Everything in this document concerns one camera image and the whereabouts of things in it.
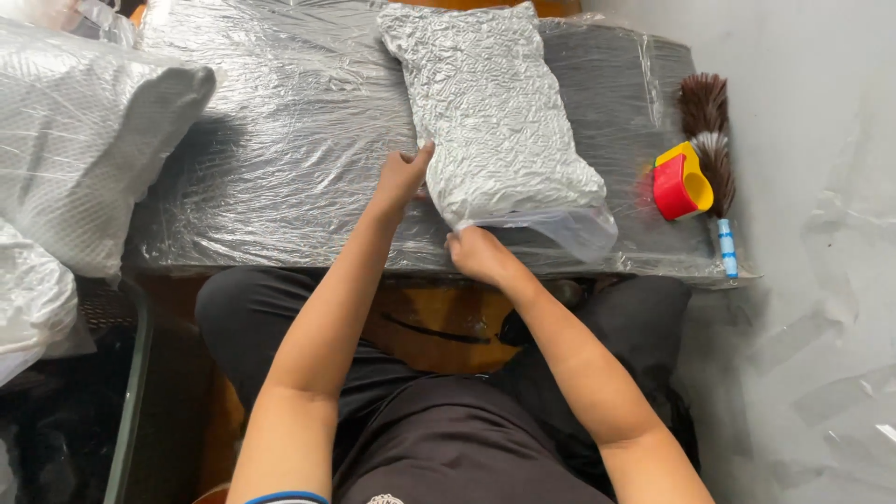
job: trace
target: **hand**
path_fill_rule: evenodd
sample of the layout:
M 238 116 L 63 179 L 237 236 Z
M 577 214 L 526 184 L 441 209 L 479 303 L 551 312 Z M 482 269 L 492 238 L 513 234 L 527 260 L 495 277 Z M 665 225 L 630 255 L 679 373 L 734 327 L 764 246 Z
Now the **hand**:
M 502 291 L 515 280 L 531 276 L 529 269 L 495 235 L 476 226 L 448 233 L 445 248 L 451 252 L 458 271 Z
M 435 143 L 429 141 L 416 156 L 404 152 L 390 152 L 380 168 L 380 181 L 376 185 L 370 206 L 388 214 L 401 217 L 404 207 L 420 189 L 426 178 L 426 167 L 433 159 Z

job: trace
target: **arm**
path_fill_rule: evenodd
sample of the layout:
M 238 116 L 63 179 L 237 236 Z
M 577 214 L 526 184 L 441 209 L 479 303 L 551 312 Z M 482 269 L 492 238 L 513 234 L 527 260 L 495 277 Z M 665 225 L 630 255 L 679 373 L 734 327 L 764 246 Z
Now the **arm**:
M 526 266 L 479 228 L 449 235 L 446 245 L 462 273 L 500 289 L 520 313 L 566 402 L 598 444 L 619 504 L 713 502 L 628 371 Z
M 423 182 L 434 149 L 428 143 L 416 159 L 389 155 L 358 225 L 283 338 L 249 419 L 229 504 L 277 491 L 331 498 L 340 389 L 392 235 Z

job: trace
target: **right hand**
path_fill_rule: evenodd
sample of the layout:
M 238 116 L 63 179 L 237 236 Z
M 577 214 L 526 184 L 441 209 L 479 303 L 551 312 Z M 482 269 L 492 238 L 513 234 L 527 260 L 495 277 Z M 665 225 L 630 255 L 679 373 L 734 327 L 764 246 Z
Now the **right hand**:
M 529 271 L 495 235 L 476 226 L 448 233 L 445 248 L 458 271 L 501 290 Z

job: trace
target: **forearm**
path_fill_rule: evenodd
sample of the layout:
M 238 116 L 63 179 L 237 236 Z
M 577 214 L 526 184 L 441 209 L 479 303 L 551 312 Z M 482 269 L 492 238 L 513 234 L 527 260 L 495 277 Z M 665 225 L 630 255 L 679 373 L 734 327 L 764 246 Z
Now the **forearm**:
M 502 285 L 545 356 L 576 418 L 599 446 L 665 429 L 628 371 L 521 266 Z
M 400 221 L 375 203 L 366 208 L 283 338 L 265 387 L 339 397 Z

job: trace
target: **blue sleeve trim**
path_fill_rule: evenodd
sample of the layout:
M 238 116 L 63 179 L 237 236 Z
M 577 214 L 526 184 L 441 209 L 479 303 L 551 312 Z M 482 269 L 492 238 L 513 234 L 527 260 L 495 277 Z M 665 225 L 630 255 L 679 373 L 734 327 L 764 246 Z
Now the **blue sleeve trim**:
M 330 504 L 327 499 L 311 491 L 278 491 L 249 500 L 246 504 Z

